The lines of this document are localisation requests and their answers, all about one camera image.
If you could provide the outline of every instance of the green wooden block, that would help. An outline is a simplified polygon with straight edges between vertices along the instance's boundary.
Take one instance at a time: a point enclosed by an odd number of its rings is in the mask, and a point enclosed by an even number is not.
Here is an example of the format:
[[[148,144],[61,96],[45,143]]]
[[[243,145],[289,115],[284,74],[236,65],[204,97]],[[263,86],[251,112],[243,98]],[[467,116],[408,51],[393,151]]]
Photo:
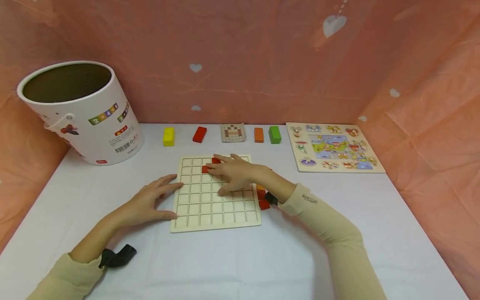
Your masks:
[[[272,144],[279,144],[282,141],[282,136],[280,135],[280,129],[278,126],[270,126],[268,130],[268,136],[270,136],[270,142]]]

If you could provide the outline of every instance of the barcode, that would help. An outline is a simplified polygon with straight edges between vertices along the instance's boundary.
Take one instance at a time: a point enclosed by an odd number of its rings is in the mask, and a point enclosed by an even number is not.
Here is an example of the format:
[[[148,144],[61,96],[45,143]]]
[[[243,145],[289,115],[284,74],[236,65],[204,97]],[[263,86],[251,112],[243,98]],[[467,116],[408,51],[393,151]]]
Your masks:
[[[115,149],[115,152],[117,152],[117,153],[118,152],[123,152],[123,151],[127,150],[128,147],[130,147],[130,143],[126,143],[122,147]]]

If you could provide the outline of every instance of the yellow wooden block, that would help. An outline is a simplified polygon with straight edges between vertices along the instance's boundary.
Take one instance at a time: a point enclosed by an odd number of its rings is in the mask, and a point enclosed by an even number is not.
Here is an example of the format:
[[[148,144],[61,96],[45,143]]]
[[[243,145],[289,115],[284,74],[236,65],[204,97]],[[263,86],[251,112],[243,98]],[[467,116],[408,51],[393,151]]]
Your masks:
[[[163,146],[172,147],[175,144],[175,129],[166,127],[163,131]]]

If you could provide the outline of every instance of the hand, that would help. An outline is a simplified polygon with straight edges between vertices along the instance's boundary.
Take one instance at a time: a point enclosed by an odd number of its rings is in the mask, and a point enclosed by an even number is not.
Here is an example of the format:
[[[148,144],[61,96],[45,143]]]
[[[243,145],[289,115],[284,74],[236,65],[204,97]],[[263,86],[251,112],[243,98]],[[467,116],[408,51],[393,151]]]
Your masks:
[[[225,195],[227,192],[239,190],[247,184],[253,183],[253,173],[263,167],[251,164],[236,154],[231,154],[231,156],[232,157],[226,157],[214,154],[213,157],[220,159],[224,163],[206,164],[210,174],[224,176],[229,180],[227,185],[224,185],[218,190],[218,195]]]
[[[171,211],[156,210],[156,200],[165,199],[169,194],[182,187],[183,183],[171,183],[176,174],[166,175],[145,185],[127,203],[120,206],[110,217],[122,226],[132,226],[153,220],[174,220],[177,214]]]

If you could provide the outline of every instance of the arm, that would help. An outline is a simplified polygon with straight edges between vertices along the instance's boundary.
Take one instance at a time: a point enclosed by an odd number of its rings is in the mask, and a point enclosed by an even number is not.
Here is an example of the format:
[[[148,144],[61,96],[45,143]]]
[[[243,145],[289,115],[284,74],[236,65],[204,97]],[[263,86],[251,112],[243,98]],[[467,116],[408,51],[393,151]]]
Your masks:
[[[98,267],[101,254],[121,228],[177,218],[173,212],[155,209],[157,198],[165,198],[183,185],[168,184],[175,178],[176,175],[172,174],[153,181],[101,219],[70,253],[60,257],[27,300],[83,299],[102,276],[104,269]]]
[[[327,244],[333,284],[339,300],[386,299],[355,225],[301,184],[295,185],[265,166],[236,162],[240,157],[232,157],[234,159],[217,157],[225,162],[224,166],[209,165],[214,168],[210,173],[230,179],[229,185],[219,190],[220,194],[238,189],[245,183],[264,186],[278,199],[281,210],[297,216]]]

